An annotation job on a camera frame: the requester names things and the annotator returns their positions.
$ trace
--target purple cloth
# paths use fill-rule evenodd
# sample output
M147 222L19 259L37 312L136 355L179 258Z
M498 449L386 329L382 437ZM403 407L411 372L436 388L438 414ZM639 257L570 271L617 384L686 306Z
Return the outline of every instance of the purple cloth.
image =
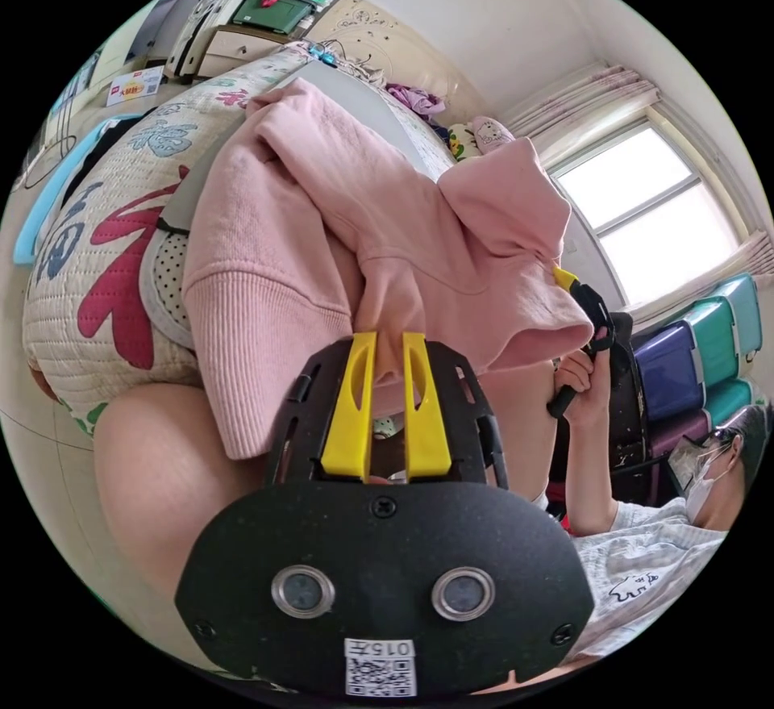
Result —
M425 119L429 115L437 115L446 109L443 99L427 93L426 90L410 88L394 82L388 82L386 88L387 93L394 96L403 106L407 106L412 112L416 112Z

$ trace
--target ribbed cuff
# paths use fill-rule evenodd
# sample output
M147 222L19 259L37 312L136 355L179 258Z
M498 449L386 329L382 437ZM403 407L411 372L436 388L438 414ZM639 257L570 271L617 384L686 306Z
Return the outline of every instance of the ribbed cuff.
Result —
M352 334L349 315L239 272L196 281L184 303L226 454L238 460L266 453L288 389L313 354Z

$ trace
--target wooden dresser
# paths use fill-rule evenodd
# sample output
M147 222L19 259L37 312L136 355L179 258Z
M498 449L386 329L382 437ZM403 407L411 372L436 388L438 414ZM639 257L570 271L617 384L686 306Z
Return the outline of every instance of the wooden dresser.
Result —
M196 78L220 77L234 67L268 56L291 39L263 29L235 25L217 27Z

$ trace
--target bed headboard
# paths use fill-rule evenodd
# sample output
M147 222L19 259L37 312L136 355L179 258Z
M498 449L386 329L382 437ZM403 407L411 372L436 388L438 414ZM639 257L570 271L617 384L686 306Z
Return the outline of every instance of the bed headboard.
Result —
M440 96L446 109L435 117L444 126L491 114L486 101L449 59L414 29L368 0L339 0L322 14L306 38L317 43L336 40L346 58L383 69L387 82Z

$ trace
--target pink hoodie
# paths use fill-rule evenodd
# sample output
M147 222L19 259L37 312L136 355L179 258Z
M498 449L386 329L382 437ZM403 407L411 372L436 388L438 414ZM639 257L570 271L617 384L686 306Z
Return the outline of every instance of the pink hoodie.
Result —
M202 191L183 282L228 456L268 450L306 361L353 332L379 333L375 416L403 410L404 331L477 373L586 344L551 273L569 215L529 140L435 184L303 80L254 98Z

